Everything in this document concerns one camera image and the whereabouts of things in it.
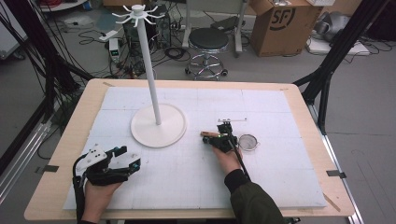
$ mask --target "white paper sheet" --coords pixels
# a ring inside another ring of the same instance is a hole
[[[128,153],[110,167],[126,167],[136,156],[141,169],[116,191],[110,209],[229,208],[230,193],[223,184],[210,145],[201,131],[216,132],[218,119],[232,122],[233,134],[253,134],[260,145],[243,151],[253,182],[267,191],[279,207],[326,205],[313,166],[304,148],[283,91],[157,90],[158,101],[180,108],[188,120],[184,136],[170,147],[143,147],[132,137],[134,113],[151,105],[146,88],[109,88],[83,153],[94,144],[104,150],[127,146]],[[75,209],[71,188],[64,209]]]

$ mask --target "white pole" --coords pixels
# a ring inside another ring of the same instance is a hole
[[[157,125],[161,125],[160,108],[158,107],[157,92],[155,90],[154,75],[152,73],[151,58],[149,56],[149,43],[146,34],[146,26],[144,19],[138,19],[137,32],[139,34],[140,47],[142,49],[143,61],[145,63],[146,74],[148,77],[149,92],[151,94],[152,107],[154,108],[154,115]]]

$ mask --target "robotic hand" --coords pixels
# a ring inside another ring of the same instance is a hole
[[[140,159],[133,161],[126,168],[111,169],[108,165],[111,159],[118,157],[127,151],[127,147],[114,147],[104,152],[98,145],[90,151],[80,156],[73,165],[73,187],[76,196],[77,220],[81,220],[84,214],[85,195],[84,182],[87,177],[93,185],[106,186],[128,180],[128,177],[140,170]],[[76,170],[86,169],[82,176],[76,175]]]
[[[220,149],[224,153],[233,150],[242,166],[242,169],[244,170],[245,176],[248,180],[250,180],[248,170],[245,167],[242,157],[238,152],[238,139],[237,137],[233,136],[233,127],[231,126],[230,121],[224,120],[222,124],[218,125],[218,130],[219,133],[201,132],[201,135],[203,136],[202,140],[204,143],[210,144],[213,147]]]

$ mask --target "white plastic box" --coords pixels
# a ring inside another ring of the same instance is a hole
[[[332,6],[335,0],[306,0],[315,7],[329,7]]]

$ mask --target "sleeve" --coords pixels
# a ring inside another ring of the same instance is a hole
[[[224,183],[231,192],[231,205],[238,223],[284,223],[274,200],[259,185],[248,181],[242,170],[230,172]]]

